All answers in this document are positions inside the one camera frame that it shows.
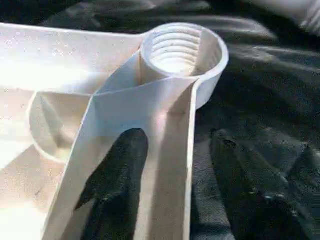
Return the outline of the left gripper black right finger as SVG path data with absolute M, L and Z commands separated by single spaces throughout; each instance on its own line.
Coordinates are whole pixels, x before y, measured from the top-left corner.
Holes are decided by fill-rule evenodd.
M 211 132 L 213 169 L 238 240 L 320 237 L 320 153 L 274 129 Z

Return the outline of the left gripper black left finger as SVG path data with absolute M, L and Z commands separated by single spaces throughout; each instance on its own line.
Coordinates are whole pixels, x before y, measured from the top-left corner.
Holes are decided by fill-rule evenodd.
M 92 173 L 75 207 L 92 202 L 83 240 L 131 240 L 136 230 L 141 178 L 149 142 L 140 128 L 123 132 Z

